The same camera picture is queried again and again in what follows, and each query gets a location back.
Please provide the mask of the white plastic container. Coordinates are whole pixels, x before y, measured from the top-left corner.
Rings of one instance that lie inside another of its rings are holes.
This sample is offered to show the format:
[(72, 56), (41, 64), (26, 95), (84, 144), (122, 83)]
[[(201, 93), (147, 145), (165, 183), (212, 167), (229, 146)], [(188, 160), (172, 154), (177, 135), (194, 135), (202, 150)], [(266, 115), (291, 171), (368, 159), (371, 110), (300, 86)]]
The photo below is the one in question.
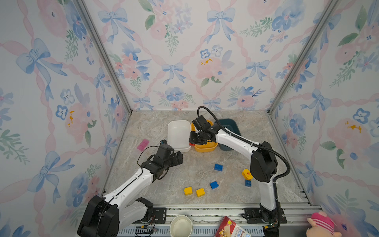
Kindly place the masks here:
[(174, 120), (167, 126), (167, 143), (176, 152), (188, 152), (191, 149), (189, 137), (191, 126), (187, 120)]

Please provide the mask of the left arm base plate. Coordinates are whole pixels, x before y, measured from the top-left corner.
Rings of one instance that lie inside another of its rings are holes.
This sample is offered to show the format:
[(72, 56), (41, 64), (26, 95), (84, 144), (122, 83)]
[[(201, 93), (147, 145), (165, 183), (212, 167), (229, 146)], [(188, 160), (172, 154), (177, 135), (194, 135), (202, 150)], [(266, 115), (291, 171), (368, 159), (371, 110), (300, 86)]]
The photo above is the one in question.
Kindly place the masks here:
[(147, 215), (142, 219), (135, 221), (134, 224), (164, 224), (167, 218), (167, 208), (165, 207), (153, 207), (153, 209), (147, 211)]

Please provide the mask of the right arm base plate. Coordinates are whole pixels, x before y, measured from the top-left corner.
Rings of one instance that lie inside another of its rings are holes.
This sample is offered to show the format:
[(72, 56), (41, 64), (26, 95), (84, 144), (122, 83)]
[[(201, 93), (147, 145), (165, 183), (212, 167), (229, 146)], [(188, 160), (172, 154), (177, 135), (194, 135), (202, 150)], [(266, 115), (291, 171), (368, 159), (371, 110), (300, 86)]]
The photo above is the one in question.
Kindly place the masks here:
[(280, 211), (277, 208), (269, 211), (259, 207), (248, 207), (244, 209), (241, 217), (246, 219), (248, 224), (277, 225), (278, 221), (280, 221), (280, 224), (287, 224), (287, 219), (282, 208)]

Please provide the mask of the dark teal plastic container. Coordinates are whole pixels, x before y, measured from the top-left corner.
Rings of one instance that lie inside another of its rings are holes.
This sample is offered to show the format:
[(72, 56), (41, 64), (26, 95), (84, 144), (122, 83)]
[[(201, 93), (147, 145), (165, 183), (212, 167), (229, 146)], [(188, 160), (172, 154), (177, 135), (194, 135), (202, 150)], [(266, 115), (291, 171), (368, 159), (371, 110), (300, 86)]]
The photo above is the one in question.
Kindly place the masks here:
[[(237, 123), (233, 119), (220, 119), (220, 124), (224, 127), (227, 128), (228, 130), (236, 133), (237, 135), (241, 135), (241, 132), (239, 130), (239, 127)], [(219, 147), (222, 151), (233, 151), (232, 148), (224, 145), (224, 144), (219, 144)]]

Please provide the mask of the yellow duck lego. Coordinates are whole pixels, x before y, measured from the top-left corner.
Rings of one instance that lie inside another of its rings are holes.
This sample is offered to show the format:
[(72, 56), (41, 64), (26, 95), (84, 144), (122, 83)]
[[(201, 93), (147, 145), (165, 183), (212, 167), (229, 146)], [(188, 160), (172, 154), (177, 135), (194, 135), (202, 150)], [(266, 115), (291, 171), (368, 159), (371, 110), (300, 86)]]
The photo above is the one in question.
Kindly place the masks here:
[(253, 176), (248, 169), (244, 169), (242, 172), (242, 176), (244, 177), (245, 180), (251, 181), (253, 179)]

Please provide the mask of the yellow plastic container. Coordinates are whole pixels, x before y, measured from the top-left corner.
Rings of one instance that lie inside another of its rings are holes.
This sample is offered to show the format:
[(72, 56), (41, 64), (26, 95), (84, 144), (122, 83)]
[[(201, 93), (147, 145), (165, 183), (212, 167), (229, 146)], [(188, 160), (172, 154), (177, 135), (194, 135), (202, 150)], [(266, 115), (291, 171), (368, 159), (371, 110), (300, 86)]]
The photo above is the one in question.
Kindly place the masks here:
[[(213, 122), (210, 120), (207, 120), (211, 125), (213, 125)], [(191, 131), (196, 131), (197, 129), (195, 128), (194, 124), (191, 123)], [(208, 152), (213, 152), (218, 146), (218, 143), (208, 141), (207, 144), (205, 145), (195, 145), (193, 146), (194, 149), (199, 152), (199, 153), (208, 153)]]

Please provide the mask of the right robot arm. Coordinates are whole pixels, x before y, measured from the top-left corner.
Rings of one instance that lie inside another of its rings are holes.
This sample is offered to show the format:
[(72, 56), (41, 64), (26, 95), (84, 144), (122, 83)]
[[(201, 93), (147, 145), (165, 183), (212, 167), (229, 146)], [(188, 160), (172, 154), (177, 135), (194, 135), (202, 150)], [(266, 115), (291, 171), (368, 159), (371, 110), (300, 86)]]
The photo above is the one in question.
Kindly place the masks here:
[(259, 183), (261, 195), (259, 216), (265, 223), (279, 223), (281, 212), (276, 184), (273, 181), (278, 162), (275, 154), (271, 152), (271, 145), (267, 142), (250, 141), (227, 128), (222, 128), (218, 123), (211, 125), (204, 116), (199, 116), (192, 124), (195, 131), (190, 133), (190, 143), (204, 145), (208, 141), (216, 142), (230, 147), (250, 160), (249, 170)]

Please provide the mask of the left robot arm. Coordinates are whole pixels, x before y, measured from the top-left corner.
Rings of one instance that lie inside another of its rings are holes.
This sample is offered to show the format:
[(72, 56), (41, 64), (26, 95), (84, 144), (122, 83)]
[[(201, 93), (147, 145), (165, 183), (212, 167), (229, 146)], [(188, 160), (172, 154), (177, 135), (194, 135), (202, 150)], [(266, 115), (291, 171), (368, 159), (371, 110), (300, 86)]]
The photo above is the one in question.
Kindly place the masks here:
[(162, 140), (157, 152), (139, 165), (137, 171), (121, 186), (104, 197), (90, 199), (79, 224), (80, 237), (115, 237), (119, 230), (136, 221), (153, 221), (152, 202), (137, 195), (165, 177), (171, 167), (183, 164), (183, 154)]

